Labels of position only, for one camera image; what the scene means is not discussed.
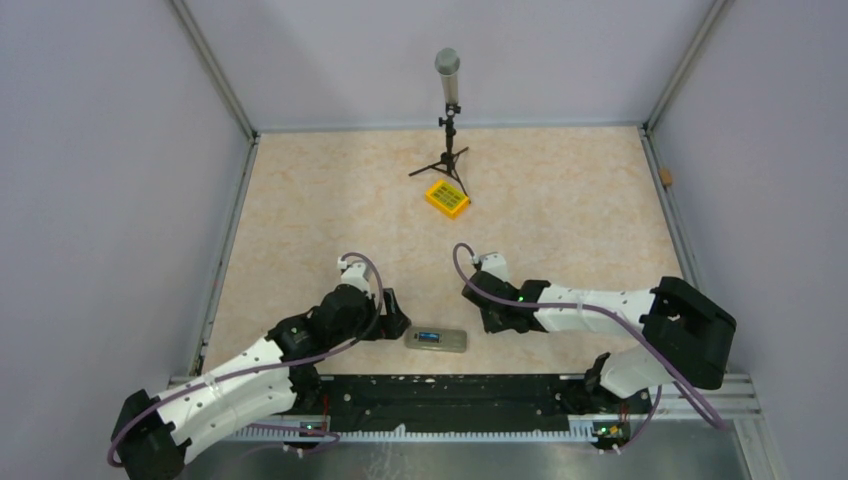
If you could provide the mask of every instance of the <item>beige floor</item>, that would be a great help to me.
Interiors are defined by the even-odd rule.
[[[450,255],[457,241],[497,250],[515,284],[620,290],[679,275],[637,130],[460,130],[456,145],[471,147],[459,170],[473,203],[450,220],[424,200],[440,174],[407,177],[443,150],[439,130],[263,135],[206,369],[320,302],[351,250],[374,260],[414,324],[467,330],[468,351],[363,342],[323,373],[582,372],[630,346],[589,333],[487,335]]]

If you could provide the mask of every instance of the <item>yellow box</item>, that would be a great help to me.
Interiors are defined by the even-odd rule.
[[[430,205],[438,208],[450,218],[456,218],[471,203],[471,200],[450,183],[439,180],[425,194]]]

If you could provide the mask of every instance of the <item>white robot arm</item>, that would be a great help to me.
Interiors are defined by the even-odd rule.
[[[144,390],[128,397],[112,434],[121,460],[114,466],[122,466],[131,480],[176,478],[201,452],[233,432],[318,401],[314,362],[331,348],[354,337],[400,338],[410,321],[397,307],[393,290],[383,290],[387,313],[380,315],[367,265],[340,259],[338,266],[340,283],[320,305],[281,320],[245,351],[189,383],[152,397]],[[301,359],[302,365],[283,365]]]
[[[644,335],[694,386],[721,386],[736,321],[683,280],[663,277],[658,287],[630,291],[580,290],[528,280],[519,289],[509,283],[503,255],[490,253],[474,261],[477,272],[470,279],[472,285],[507,303],[526,304],[503,305],[466,285],[462,294],[480,308],[487,332],[584,330],[630,336],[610,315],[602,313],[612,312]],[[586,372],[588,388],[600,385],[619,399],[673,381],[660,360],[641,345],[601,355]]]

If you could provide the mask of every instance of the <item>microphone stand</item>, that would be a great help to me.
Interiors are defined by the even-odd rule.
[[[409,174],[410,177],[414,177],[419,173],[425,172],[427,170],[435,170],[437,172],[443,173],[448,177],[456,180],[459,183],[459,187],[462,188],[462,193],[465,196],[468,196],[468,193],[465,191],[465,186],[462,184],[462,179],[459,178],[459,172],[456,171],[456,162],[459,161],[459,156],[468,151],[468,147],[463,148],[462,150],[453,153],[453,137],[456,135],[456,129],[453,128],[453,117],[454,115],[458,115],[462,107],[455,104],[445,104],[445,116],[447,119],[439,117],[439,126],[445,127],[445,151],[442,152],[439,161],[436,163],[431,163],[426,167],[419,168],[418,170]]]

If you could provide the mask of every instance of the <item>small brown object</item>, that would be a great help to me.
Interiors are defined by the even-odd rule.
[[[660,185],[662,185],[663,188],[670,187],[671,183],[672,183],[671,170],[669,170],[665,167],[661,167],[659,174],[660,174]]]

